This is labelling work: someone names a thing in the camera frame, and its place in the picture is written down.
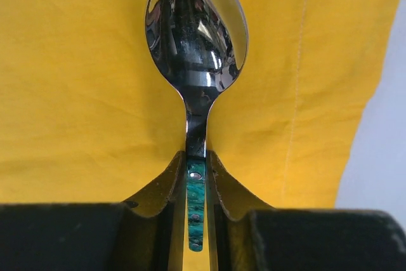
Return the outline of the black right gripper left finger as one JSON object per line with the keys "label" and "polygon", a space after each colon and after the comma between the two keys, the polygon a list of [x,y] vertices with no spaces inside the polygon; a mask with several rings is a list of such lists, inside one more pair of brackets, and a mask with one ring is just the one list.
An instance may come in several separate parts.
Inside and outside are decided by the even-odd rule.
{"label": "black right gripper left finger", "polygon": [[181,270],[185,155],[121,202],[2,204],[2,270]]}

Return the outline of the spoon with teal handle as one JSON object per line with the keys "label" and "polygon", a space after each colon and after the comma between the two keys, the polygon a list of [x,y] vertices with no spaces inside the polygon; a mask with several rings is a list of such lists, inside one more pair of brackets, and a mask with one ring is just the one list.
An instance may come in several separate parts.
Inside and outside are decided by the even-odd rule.
{"label": "spoon with teal handle", "polygon": [[188,246],[202,251],[207,122],[238,78],[249,33],[239,0],[148,0],[145,35],[160,74],[185,105]]}

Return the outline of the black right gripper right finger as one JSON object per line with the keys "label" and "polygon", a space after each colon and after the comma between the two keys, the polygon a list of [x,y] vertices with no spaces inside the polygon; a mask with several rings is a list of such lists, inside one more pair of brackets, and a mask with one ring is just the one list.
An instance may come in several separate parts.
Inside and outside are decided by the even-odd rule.
{"label": "black right gripper right finger", "polygon": [[211,270],[404,270],[405,233],[388,213],[280,209],[207,154]]}

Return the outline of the yellow Pikachu cloth placemat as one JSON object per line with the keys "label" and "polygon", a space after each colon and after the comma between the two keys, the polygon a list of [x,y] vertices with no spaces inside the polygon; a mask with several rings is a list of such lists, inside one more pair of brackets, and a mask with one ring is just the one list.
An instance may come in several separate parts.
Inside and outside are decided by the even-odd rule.
{"label": "yellow Pikachu cloth placemat", "polygon": [[[401,0],[239,0],[247,57],[209,113],[207,154],[280,209],[342,208]],[[121,202],[185,155],[186,112],[145,35],[148,0],[1,0],[1,205]]]}

